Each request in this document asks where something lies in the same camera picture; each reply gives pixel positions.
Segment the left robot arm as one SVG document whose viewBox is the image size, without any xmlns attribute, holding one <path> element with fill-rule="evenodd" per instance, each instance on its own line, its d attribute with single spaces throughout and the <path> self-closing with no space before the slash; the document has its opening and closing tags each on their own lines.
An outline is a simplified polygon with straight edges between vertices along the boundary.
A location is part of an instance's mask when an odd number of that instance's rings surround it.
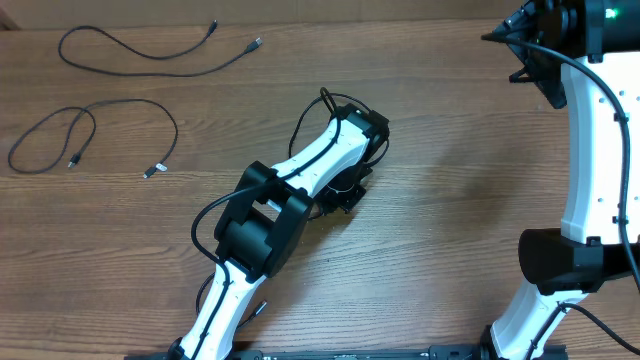
<svg viewBox="0 0 640 360">
<path fill-rule="evenodd" d="M 312 212 L 350 212 L 363 180 L 388 147 L 389 121 L 353 104 L 334 107 L 326 130 L 306 148 L 268 167 L 252 163 L 214 230 L 211 288 L 191 330 L 169 348 L 171 359 L 224 359 L 257 288 L 295 250 Z"/>
</svg>

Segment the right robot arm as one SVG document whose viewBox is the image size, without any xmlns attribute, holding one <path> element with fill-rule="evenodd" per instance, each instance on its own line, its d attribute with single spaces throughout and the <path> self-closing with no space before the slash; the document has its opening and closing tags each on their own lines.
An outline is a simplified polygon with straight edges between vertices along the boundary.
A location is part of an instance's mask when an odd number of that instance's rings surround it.
<svg viewBox="0 0 640 360">
<path fill-rule="evenodd" d="M 523 282 L 478 359 L 563 359 L 549 338 L 604 283 L 639 274 L 639 4 L 529 1 L 486 36 L 569 118 L 569 190 L 557 228 L 519 239 Z"/>
</svg>

